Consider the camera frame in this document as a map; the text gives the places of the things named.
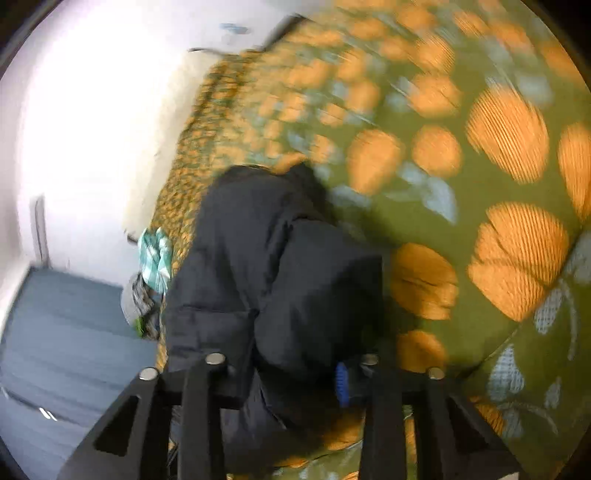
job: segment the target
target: green bedspread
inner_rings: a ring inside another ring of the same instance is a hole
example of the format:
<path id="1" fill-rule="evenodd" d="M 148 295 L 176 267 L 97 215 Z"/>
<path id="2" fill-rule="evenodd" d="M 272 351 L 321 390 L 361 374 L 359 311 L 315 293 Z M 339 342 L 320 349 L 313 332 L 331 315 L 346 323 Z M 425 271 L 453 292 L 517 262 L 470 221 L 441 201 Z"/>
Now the green bedspread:
<path id="1" fill-rule="evenodd" d="M 591 414 L 581 74 L 518 0 L 341 0 L 315 20 L 207 78 L 152 222 L 173 272 L 218 170 L 309 162 L 342 227 L 391 252 L 401 366 L 471 372 L 466 394 L 533 478 L 552 478 Z M 344 421 L 282 478 L 356 478 L 358 436 Z"/>

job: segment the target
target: gray cloth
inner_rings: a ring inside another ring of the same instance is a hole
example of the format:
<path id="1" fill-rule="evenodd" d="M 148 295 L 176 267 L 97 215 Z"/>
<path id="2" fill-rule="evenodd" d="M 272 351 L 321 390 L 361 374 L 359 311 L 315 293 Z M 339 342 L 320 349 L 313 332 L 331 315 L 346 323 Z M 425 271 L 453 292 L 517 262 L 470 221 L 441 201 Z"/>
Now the gray cloth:
<path id="1" fill-rule="evenodd" d="M 121 310 L 125 320 L 132 327 L 137 327 L 144 315 L 154 308 L 154 302 L 148 293 L 148 286 L 141 272 L 134 274 L 121 292 Z"/>
<path id="2" fill-rule="evenodd" d="M 154 364 L 157 344 L 125 324 L 120 295 L 51 270 L 32 271 L 23 285 L 0 347 L 0 437 L 30 480 L 55 480 L 109 405 Z"/>

